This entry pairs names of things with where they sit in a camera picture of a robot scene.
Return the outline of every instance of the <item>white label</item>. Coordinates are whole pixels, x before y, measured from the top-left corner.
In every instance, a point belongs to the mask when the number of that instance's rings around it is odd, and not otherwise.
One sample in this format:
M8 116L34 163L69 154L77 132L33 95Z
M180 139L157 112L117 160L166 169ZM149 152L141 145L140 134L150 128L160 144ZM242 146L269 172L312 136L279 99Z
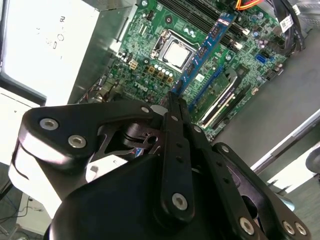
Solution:
M222 24L224 24L226 26L229 26L229 24L230 24L228 21L225 21L225 20L223 20L221 18L218 19L218 22L220 22L220 23L222 23Z
M298 8L297 4L292 6L293 10L295 11L295 14L298 16L301 14L300 9Z
M289 28L292 27L293 24L294 24L294 21L292 20L291 15L287 16L285 19L283 19L280 22L282 32L285 33Z
M205 79L205 76L203 76L202 74L198 74L196 77L195 77L195 80L197 80L198 82L202 83L202 81Z

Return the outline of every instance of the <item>motherboard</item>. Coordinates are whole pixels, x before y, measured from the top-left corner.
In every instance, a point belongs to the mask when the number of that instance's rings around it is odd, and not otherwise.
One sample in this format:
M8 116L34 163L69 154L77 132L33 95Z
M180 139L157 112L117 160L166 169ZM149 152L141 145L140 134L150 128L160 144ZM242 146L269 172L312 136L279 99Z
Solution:
M258 6L237 12L207 51L202 44L208 33L218 34L212 27L225 12L229 6L216 0L142 0L99 97L158 105L193 71L195 55L209 54L180 96L192 122L214 140L263 84L282 73L287 59L268 47L269 40L282 40L282 32Z

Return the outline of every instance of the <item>green circuit board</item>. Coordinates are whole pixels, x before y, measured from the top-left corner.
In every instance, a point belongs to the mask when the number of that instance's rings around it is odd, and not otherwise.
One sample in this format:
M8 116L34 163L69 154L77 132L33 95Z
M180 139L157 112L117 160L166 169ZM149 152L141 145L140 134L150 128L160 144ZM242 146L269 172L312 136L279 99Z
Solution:
M191 4L185 3L185 6L204 16ZM222 11L221 6L215 5L215 1L212 1L211 7L217 12ZM216 128L212 128L211 124L204 127L203 123L204 114L231 85L230 79L224 73L232 69L237 74L243 75L240 76L243 79L228 102L220 106L214 117L215 119L226 111L238 93L247 89L241 100L225 116L225 118L231 120L257 93L258 89L268 82L267 75L274 74L271 71L287 59L264 46L263 51L268 54L269 58L264 63L257 60L256 56L262 50L261 39L273 38L275 28L278 28L279 25L275 19L259 7L255 6L244 11L237 17L236 23L250 31L248 35L237 39L232 34L228 34L229 38L236 39L242 46L241 49L234 50L225 46L225 44L219 44L184 93L184 99L190 105L211 76L217 70L221 71L220 75L205 89L198 102L190 108L192 121L203 127L210 141L227 124L227 121L223 121ZM171 31L195 51L207 36L206 32L198 29L187 19L176 14L175 11L162 5L157 0L148 0L147 5L140 4L132 23L126 31L105 86L103 86L104 91L110 92L112 89L122 99L138 99L150 105L159 104L182 74L181 71L167 65L164 60L152 56L152 52L164 31Z

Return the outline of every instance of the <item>red and yellow cable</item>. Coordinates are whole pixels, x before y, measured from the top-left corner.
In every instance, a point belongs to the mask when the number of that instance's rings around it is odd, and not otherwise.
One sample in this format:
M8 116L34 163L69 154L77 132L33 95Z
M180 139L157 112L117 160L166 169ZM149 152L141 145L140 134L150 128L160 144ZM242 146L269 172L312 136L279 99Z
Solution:
M245 5L242 5L241 0L238 0L235 8L239 11L243 11L243 10L252 8L253 6L255 6L261 2L263 2L263 0L251 0L249 2L246 2Z

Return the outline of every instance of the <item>bolt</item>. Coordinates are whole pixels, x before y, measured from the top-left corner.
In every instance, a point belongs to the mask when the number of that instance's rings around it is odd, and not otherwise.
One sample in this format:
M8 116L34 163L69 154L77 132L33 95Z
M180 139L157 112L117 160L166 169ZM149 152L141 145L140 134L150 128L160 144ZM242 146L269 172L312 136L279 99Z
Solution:
M253 235L255 233L254 226L252 226L251 222L245 217L241 217L240 220L241 228L249 235Z
M178 122L178 118L176 118L175 116L171 116L171 118Z
M201 133L201 128L198 126L194 126L194 130L196 130L198 133Z
M296 222L295 226L302 235L307 236L307 231L300 223Z
M226 146L222 146L221 148L222 148L222 150L225 151L226 153L229 152L229 149L228 149Z
M144 111L144 112L147 113L147 114L150 112L149 109L146 108L146 107L144 107L144 106L141 107L141 110Z
M293 229L293 227L286 221L282 222L284 229L291 235L295 235L295 230Z
M68 143L75 149L83 149L87 145L87 141L83 136L72 135L68 138Z
M188 208L187 199L180 193L175 193L172 195L172 203L181 211L185 211Z
M53 131L53 130L56 130L59 127L59 124L54 119L44 118L44 119L42 119L40 121L40 127L45 129L45 130Z

